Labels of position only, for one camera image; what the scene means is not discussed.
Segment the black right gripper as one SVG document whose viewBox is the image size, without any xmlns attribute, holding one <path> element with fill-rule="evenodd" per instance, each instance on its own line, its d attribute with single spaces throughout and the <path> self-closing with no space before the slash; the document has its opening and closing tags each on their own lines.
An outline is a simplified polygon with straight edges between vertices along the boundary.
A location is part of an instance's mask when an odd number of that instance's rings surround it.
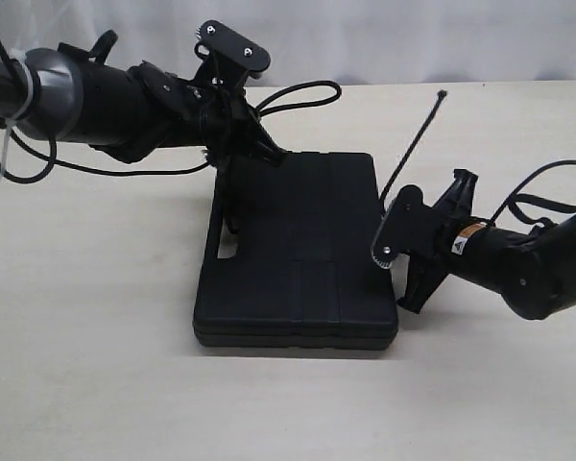
<svg viewBox="0 0 576 461">
<path fill-rule="evenodd" d="M 451 234 L 460 221 L 469 218 L 478 176 L 467 169 L 453 171 L 453 183 L 432 207 L 443 216 L 441 228 L 436 232 L 435 254 L 431 259 L 408 255 L 407 279 L 403 296 L 398 304 L 404 309 L 420 313 L 436 289 L 449 274 L 448 254 Z"/>
</svg>

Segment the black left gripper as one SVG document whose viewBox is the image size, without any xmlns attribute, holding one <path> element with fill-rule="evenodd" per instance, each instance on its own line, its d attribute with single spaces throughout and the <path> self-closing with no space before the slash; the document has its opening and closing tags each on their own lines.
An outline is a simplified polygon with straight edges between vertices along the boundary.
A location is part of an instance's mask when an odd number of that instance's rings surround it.
<svg viewBox="0 0 576 461">
<path fill-rule="evenodd" d="M 223 220 L 232 235 L 239 235 L 255 212 L 249 190 L 251 158 L 278 167 L 288 154 L 263 127 L 260 112 L 246 100 L 246 80 L 258 79 L 263 72 L 261 66 L 206 57 L 193 80 L 203 95 L 199 125 L 205 159 L 212 166 L 226 165 L 221 202 Z"/>
</svg>

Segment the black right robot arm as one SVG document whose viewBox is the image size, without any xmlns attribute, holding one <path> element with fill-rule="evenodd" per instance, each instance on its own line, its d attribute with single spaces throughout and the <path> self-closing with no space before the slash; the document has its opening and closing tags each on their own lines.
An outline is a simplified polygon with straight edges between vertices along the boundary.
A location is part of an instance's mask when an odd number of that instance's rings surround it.
<svg viewBox="0 0 576 461">
<path fill-rule="evenodd" d="M 392 262 L 409 258 L 398 303 L 419 313 L 449 276 L 500 296 L 519 317 L 544 320 L 576 305 L 576 203 L 564 204 L 521 191 L 504 207 L 530 231 L 497 226 L 473 215 L 478 177 L 457 169 L 433 205 L 422 190 L 403 186 L 386 209 L 372 255 Z"/>
</svg>

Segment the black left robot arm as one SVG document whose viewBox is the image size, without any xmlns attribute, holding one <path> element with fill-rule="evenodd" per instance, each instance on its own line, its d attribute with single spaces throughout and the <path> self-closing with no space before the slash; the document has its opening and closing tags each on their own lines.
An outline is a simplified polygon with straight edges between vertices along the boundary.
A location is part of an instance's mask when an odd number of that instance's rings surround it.
<svg viewBox="0 0 576 461">
<path fill-rule="evenodd" d="M 20 184 L 43 180 L 60 163 L 61 143 L 85 144 L 126 164 L 159 148 L 203 147 L 222 175 L 236 156 L 280 165 L 288 152 L 262 127 L 244 89 L 270 59 L 214 49 L 201 59 L 191 80 L 147 61 L 114 68 L 92 51 L 67 45 L 31 50 L 22 61 L 0 61 L 0 131 L 6 141 L 28 136 L 49 145 L 44 168 L 27 177 L 8 171 L 8 149 L 0 148 L 0 178 Z"/>
</svg>

